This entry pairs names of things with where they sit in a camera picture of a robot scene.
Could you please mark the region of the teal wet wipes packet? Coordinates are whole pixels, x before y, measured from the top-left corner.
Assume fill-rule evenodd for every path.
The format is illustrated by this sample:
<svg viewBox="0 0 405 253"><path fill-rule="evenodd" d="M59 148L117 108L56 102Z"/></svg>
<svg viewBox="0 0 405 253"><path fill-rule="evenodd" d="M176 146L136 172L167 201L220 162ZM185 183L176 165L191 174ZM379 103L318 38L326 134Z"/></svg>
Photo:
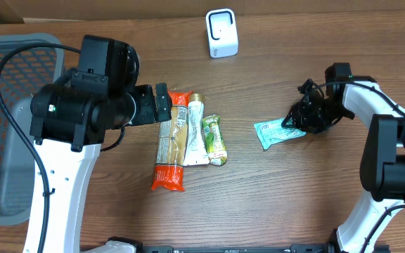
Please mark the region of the teal wet wipes packet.
<svg viewBox="0 0 405 253"><path fill-rule="evenodd" d="M304 131L296 128L283 128L283 121L284 119L280 118L254 124L257 137L264 150L268 150L274 144L306 135Z"/></svg>

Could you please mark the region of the white tube gold cap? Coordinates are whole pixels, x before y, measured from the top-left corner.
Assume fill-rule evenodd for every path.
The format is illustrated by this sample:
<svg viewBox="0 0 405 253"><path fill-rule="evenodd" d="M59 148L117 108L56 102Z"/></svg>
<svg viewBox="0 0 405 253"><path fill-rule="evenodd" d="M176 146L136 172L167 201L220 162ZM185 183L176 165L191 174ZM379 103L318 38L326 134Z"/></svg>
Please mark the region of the white tube gold cap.
<svg viewBox="0 0 405 253"><path fill-rule="evenodd" d="M188 139L184 158L185 167L205 165L210 162L202 133L204 108L203 96L199 93L191 94L188 103Z"/></svg>

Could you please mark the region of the orange pasta package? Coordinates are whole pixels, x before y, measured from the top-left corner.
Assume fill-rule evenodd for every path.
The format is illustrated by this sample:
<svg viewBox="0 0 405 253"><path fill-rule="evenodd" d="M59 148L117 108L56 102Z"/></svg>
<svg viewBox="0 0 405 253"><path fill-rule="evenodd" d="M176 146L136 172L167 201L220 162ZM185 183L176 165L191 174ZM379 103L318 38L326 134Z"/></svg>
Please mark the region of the orange pasta package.
<svg viewBox="0 0 405 253"><path fill-rule="evenodd" d="M156 163L151 190L162 187L171 191L185 191L184 157L188 135L188 103L193 94L169 91L172 99L172 118L160 124Z"/></svg>

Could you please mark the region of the green snack packet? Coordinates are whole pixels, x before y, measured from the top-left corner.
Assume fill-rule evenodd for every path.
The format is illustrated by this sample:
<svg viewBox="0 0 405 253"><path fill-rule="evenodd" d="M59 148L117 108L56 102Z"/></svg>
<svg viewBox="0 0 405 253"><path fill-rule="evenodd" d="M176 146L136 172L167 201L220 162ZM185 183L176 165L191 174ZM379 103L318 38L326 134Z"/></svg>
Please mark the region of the green snack packet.
<svg viewBox="0 0 405 253"><path fill-rule="evenodd" d="M205 136L205 148L210 159L210 164L222 166L227 161L227 150L222 138L220 116L210 115L202 120L202 129Z"/></svg>

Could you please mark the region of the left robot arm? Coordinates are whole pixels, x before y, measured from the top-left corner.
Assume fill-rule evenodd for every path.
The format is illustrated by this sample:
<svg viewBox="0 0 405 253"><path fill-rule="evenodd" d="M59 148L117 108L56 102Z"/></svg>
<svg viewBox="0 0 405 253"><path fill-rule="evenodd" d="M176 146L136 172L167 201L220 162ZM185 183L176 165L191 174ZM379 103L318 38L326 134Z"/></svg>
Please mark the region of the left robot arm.
<svg viewBox="0 0 405 253"><path fill-rule="evenodd" d="M78 252L89 179L106 131L170 119L166 84L138 85L139 68L132 46L86 35L70 79L33 96L30 135L41 162L26 252Z"/></svg>

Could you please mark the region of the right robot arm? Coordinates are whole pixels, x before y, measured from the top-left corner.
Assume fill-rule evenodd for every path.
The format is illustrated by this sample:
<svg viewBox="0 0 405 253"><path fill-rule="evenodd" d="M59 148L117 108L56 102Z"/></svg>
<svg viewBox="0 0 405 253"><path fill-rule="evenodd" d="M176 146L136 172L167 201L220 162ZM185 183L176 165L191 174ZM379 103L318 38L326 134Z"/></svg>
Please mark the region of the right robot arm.
<svg viewBox="0 0 405 253"><path fill-rule="evenodd" d="M352 212L327 242L295 245L292 251L388 252L375 243L405 209L405 109L374 78L352 74L349 63L333 63L324 84L308 79L298 91L302 97L282 121L284 129L320 134L343 118L359 118L368 135L359 167L364 191Z"/></svg>

